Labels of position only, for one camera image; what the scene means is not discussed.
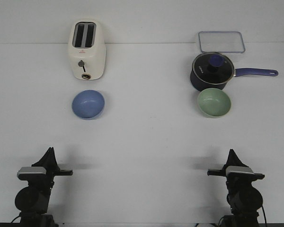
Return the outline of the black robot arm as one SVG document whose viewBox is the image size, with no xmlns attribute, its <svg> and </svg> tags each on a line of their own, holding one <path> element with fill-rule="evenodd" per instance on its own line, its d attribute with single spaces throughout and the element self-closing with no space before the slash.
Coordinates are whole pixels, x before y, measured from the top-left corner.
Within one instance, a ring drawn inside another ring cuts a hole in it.
<svg viewBox="0 0 284 227">
<path fill-rule="evenodd" d="M 54 178 L 71 175 L 73 170 L 61 169 L 58 166 L 53 147 L 49 147 L 36 163 L 18 170 L 17 178 L 28 183 L 15 197 L 22 227 L 58 226 L 53 215 L 47 214 Z"/>
<path fill-rule="evenodd" d="M 227 203 L 231 214 L 220 218 L 219 227 L 258 227 L 258 210 L 263 208 L 263 197 L 252 183 L 265 178 L 255 173 L 241 162 L 233 149 L 230 149 L 227 161 L 221 169 L 208 169 L 208 176 L 226 178 Z"/>
</svg>

